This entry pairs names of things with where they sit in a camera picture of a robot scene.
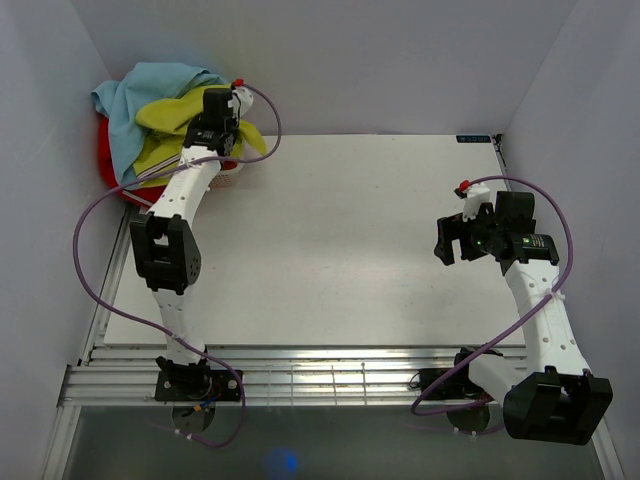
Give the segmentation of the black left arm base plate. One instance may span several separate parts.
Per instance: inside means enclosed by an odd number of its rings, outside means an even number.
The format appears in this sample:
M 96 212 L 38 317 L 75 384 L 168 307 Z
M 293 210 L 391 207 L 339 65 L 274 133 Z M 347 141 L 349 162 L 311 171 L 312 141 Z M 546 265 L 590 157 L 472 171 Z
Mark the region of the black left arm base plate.
M 241 400 L 239 381 L 227 370 L 178 375 L 161 371 L 153 398 L 160 402 L 206 402 Z

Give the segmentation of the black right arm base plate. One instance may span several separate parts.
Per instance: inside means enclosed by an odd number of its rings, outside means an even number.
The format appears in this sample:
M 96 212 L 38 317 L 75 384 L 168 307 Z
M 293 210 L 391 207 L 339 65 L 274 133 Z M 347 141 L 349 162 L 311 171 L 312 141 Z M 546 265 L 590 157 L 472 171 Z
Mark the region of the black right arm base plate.
M 409 380 L 408 387 L 410 390 L 423 392 L 446 372 L 446 368 L 419 369 Z M 469 380 L 467 367 L 440 383 L 426 397 L 427 400 L 479 400 L 482 398 L 489 398 L 489 395 Z

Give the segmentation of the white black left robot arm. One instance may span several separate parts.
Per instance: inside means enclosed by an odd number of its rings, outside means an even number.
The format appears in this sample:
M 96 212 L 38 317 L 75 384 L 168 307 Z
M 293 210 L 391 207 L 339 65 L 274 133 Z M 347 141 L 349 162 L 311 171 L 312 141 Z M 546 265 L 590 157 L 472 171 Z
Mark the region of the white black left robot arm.
M 137 274 L 157 302 L 167 340 L 166 354 L 156 360 L 163 379 L 160 397 L 211 401 L 220 395 L 214 372 L 199 353 L 206 347 L 188 318 L 191 287 L 202 268 L 192 232 L 195 213 L 223 157 L 232 153 L 240 120 L 253 104 L 253 94 L 234 84 L 208 88 L 203 110 L 189 123 L 178 165 L 159 200 L 131 221 L 130 234 Z

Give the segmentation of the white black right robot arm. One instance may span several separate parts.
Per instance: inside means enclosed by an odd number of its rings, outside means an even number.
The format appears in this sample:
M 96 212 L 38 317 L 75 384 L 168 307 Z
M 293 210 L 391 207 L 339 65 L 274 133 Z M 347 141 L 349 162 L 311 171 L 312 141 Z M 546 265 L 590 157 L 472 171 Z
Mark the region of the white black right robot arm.
M 451 265 L 458 242 L 462 259 L 491 256 L 499 263 L 522 321 L 527 370 L 519 373 L 494 348 L 464 348 L 451 373 L 454 390 L 464 397 L 481 391 L 496 401 L 515 439 L 587 444 L 613 390 L 608 379 L 592 373 L 577 345 L 559 290 L 555 242 L 535 230 L 534 195 L 492 194 L 483 183 L 456 193 L 463 210 L 438 220 L 434 253 Z

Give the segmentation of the yellow-green trousers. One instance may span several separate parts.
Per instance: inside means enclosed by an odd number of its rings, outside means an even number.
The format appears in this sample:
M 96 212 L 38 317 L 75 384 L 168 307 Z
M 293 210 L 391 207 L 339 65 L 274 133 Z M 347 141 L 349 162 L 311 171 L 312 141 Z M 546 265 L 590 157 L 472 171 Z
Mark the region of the yellow-green trousers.
M 181 98 L 165 98 L 144 106 L 135 117 L 146 130 L 143 148 L 132 167 L 137 178 L 175 167 L 190 121 L 202 112 L 207 87 L 198 87 Z

